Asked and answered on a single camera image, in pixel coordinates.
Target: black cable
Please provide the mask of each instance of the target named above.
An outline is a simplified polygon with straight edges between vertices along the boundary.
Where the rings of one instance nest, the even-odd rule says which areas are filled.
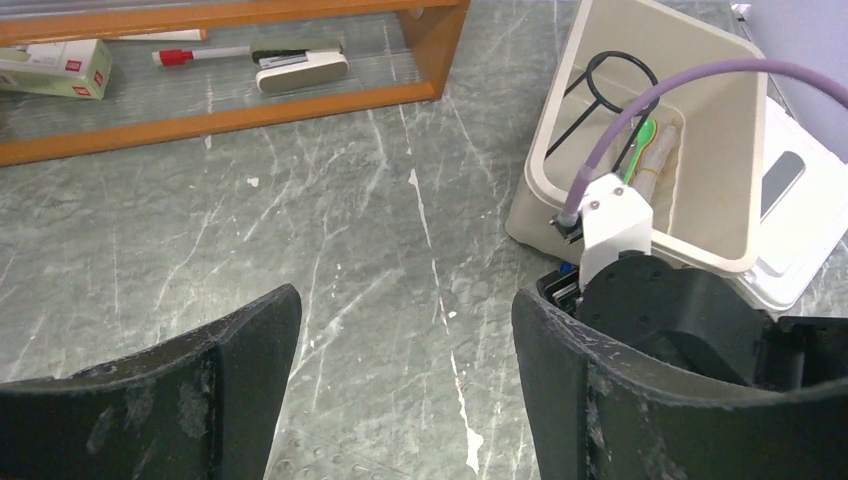
[[[580,126],[580,124],[582,124],[584,121],[586,121],[586,119],[589,117],[589,115],[591,115],[592,112],[594,112],[598,108],[598,106],[603,105],[604,107],[606,107],[608,110],[612,111],[613,113],[621,113],[621,112],[624,111],[624,108],[619,107],[618,105],[609,101],[608,98],[604,97],[604,95],[600,92],[600,90],[598,90],[597,85],[595,85],[595,79],[593,77],[593,73],[595,72],[595,70],[599,66],[601,66],[601,64],[604,61],[606,61],[606,59],[608,59],[610,57],[620,58],[622,60],[628,61],[628,62],[632,63],[633,65],[636,65],[637,67],[639,67],[639,69],[642,70],[642,72],[645,74],[645,76],[648,77],[648,80],[650,80],[651,85],[656,85],[657,83],[659,83],[657,76],[650,69],[650,67],[648,67],[648,65],[646,65],[645,62],[643,62],[642,60],[639,60],[638,58],[634,57],[633,55],[631,55],[629,53],[620,52],[620,51],[617,51],[617,50],[609,50],[609,51],[601,52],[601,53],[595,55],[594,57],[592,57],[591,60],[589,60],[589,64],[586,66],[586,71],[583,72],[582,74],[580,74],[580,76],[577,77],[577,79],[574,82],[572,82],[572,84],[569,85],[568,88],[565,89],[565,93],[563,94],[563,98],[567,97],[568,94],[571,93],[577,87],[578,84],[580,84],[580,82],[582,82],[583,80],[586,80],[586,86],[589,88],[589,92],[592,94],[592,96],[595,97],[595,102],[592,103],[592,105],[590,105],[589,108],[587,108],[586,111],[584,111],[580,115],[580,117],[578,117],[577,120],[575,120],[574,123],[572,123],[571,126],[568,127],[568,129],[562,135],[560,135],[557,138],[557,140],[553,143],[553,145],[551,145],[548,148],[548,151],[545,154],[545,159],[548,159],[554,153],[554,151],[557,148],[559,148],[560,145],[562,145],[562,143],[565,141],[565,139],[568,138],[572,133],[574,133],[574,131],[577,129],[577,127]],[[637,125],[637,128],[630,135],[630,139],[627,142],[628,147],[624,148],[622,150],[622,152],[618,156],[618,159],[616,160],[615,164],[613,165],[613,169],[612,169],[613,172],[615,172],[616,170],[619,169],[619,167],[621,166],[621,162],[624,160],[624,157],[627,155],[627,151],[629,150],[629,145],[631,145],[633,143],[633,141],[636,139],[636,136],[639,134],[639,130],[642,128],[642,125],[644,125],[645,122],[647,121],[648,115],[650,115],[650,113],[653,112],[654,109],[657,108],[659,103],[660,103],[660,99],[657,98],[656,100],[651,102],[647,107],[642,109],[642,111],[639,113],[639,116],[641,117],[641,119],[639,120],[639,124]]]

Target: white lid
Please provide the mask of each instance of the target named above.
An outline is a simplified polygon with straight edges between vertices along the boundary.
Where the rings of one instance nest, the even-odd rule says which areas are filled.
[[[773,206],[761,223],[759,259],[734,284],[755,307],[781,312],[798,301],[848,230],[848,166],[769,99],[763,175],[764,197],[770,182],[784,193],[763,199]]]

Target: orange shelf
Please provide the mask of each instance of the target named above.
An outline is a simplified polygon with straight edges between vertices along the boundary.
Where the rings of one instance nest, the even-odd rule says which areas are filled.
[[[0,45],[397,12],[422,82],[93,132],[3,142],[0,166],[165,142],[441,97],[470,0],[259,0],[0,21]]]

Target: plastic bin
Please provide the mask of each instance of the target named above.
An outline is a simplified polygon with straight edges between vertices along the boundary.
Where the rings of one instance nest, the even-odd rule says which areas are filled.
[[[579,262],[582,244],[566,245],[549,221],[615,114],[596,110],[547,160],[545,154],[594,101],[586,82],[563,98],[566,87],[609,50],[634,55],[659,80],[704,63],[762,58],[750,42],[654,1],[580,2],[506,221],[518,242],[571,263]],[[638,68],[615,58],[593,76],[598,90],[621,106],[650,87]],[[766,85],[765,74],[707,78],[669,92],[652,114],[681,135],[651,201],[654,253],[673,265],[727,277],[756,262]],[[607,152],[599,176],[617,153]]]

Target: marble floor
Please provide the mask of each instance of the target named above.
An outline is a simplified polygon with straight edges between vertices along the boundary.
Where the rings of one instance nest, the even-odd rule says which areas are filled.
[[[734,28],[727,5],[674,5]],[[436,103],[0,170],[0,381],[292,283],[303,326],[268,478],[538,478],[509,312],[554,263],[503,222],[573,12],[473,2]],[[846,313],[846,252],[799,310]]]

